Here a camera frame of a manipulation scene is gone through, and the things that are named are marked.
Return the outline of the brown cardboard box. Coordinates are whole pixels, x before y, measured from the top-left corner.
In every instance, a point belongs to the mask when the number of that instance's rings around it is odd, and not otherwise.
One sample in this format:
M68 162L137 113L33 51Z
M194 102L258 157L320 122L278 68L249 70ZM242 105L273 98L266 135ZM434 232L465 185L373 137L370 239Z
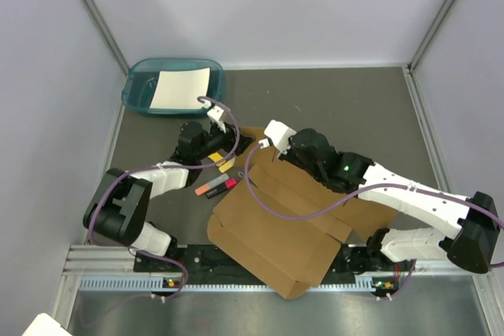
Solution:
M235 160L248 173L214 206L208 239L282 298L319 286L352 233L367 240L397 212L375 202L340 199L269 147L253 142Z

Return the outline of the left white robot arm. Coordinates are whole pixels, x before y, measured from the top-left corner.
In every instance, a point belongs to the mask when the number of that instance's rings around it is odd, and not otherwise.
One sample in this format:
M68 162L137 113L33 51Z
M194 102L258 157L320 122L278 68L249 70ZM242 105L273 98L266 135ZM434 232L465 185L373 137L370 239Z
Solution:
M179 259L176 239L146 222L149 201L192 185L202 171L202 160L212 153L222 150L238 156L254 141L243 132L236 134L234 126L224 126L222 131L212 124L207 131L199 122L186 122L172 156L154 169L128 175L109 169L84 213L83 226L93 225L93 232L102 237L151 254L161 270L174 268Z

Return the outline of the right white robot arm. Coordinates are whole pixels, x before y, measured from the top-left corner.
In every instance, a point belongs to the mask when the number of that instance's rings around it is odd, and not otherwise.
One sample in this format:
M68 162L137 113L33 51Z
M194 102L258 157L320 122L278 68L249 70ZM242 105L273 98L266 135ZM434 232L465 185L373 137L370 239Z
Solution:
M367 251L374 268L384 270L402 260L443 258L477 274L494 267L491 260L502 222L490 195L477 191L467 197L434 190L358 153L337 151L312 128L295 131L281 124L269 127L265 135L280 160L302 169L327 189L385 205L425 223L416 230L376 231Z

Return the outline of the white box corner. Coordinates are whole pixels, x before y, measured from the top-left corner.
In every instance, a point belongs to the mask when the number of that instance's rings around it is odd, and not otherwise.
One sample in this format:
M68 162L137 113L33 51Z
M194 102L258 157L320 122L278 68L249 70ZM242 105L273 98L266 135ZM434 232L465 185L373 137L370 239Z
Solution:
M72 336L59 322L46 313L38 314L22 336Z

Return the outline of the yellow highlighter pen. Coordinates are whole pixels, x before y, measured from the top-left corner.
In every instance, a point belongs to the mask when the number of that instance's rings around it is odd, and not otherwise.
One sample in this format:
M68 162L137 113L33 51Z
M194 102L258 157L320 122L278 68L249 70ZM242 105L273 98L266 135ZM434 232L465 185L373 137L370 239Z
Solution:
M225 173L229 170L231 170L235 165L235 158L233 157L232 159L226 161L225 163L223 163L222 165L220 165L218 167L218 170L219 172L221 173Z

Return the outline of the yellow bone-shaped eraser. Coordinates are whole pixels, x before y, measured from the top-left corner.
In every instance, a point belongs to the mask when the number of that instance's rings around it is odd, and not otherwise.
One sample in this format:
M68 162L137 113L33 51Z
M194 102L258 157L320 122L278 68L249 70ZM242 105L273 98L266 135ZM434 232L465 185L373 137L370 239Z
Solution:
M217 167L220 167L222 164L224 164L226 162L226 160L224 159L224 157L216 152L216 153L212 153L208 156L208 158L216 164Z

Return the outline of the pink black highlighter pen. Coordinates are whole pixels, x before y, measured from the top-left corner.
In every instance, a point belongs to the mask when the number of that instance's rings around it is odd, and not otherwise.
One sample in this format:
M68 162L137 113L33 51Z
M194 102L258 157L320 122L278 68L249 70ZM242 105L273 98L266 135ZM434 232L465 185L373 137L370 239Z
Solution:
M237 185L238 181L236 179L228 179L225 182L215 186L211 190L205 193L206 198L214 198L219 194L222 194L228 190L233 189Z

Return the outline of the orange highlighter pen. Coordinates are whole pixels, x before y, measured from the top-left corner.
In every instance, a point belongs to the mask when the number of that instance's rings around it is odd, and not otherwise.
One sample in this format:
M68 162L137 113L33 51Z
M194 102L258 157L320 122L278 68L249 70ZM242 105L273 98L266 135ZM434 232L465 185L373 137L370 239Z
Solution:
M226 180L228 180L228 177L224 177L223 179L215 178L215 179L211 180L210 182L198 187L195 190L195 194L197 196L201 196L201 195L207 193L208 191L212 190L214 187L224 183Z

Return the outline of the white paper sheet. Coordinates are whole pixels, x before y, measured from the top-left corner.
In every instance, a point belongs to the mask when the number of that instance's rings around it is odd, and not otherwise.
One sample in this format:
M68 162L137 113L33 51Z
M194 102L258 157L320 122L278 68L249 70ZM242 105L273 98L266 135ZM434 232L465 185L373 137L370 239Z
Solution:
M210 68L188 71L161 71L150 107L157 110L196 110L198 97L206 96Z

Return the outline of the teal plastic bin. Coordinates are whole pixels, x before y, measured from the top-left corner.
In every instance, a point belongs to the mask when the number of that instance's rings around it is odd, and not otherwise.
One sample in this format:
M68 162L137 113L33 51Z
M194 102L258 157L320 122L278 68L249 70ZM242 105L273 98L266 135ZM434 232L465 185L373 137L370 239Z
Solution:
M130 68L121 101L146 115L196 116L206 111L197 98L219 101L224 88L224 69L214 60L152 57Z

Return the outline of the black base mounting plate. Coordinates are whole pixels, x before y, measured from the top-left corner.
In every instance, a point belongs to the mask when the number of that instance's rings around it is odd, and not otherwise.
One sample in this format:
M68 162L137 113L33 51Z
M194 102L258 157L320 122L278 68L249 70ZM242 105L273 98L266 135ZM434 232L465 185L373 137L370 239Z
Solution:
M171 255L173 260L181 263L190 273L214 272L218 268L246 269L228 254L214 245L180 246ZM412 263L403 260L398 263L380 253L370 253L364 245L343 245L328 268L329 273L362 274L365 272L399 273L410 270ZM135 255L133 266L135 272L176 272L178 267L140 254Z

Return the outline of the aluminium frame rail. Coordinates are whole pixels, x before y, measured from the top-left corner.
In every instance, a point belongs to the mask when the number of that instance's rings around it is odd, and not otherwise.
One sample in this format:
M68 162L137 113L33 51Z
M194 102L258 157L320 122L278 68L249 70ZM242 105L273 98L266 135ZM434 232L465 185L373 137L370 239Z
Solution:
M63 275L133 275L135 257L125 247L70 246ZM475 275L448 260L419 260L415 275Z

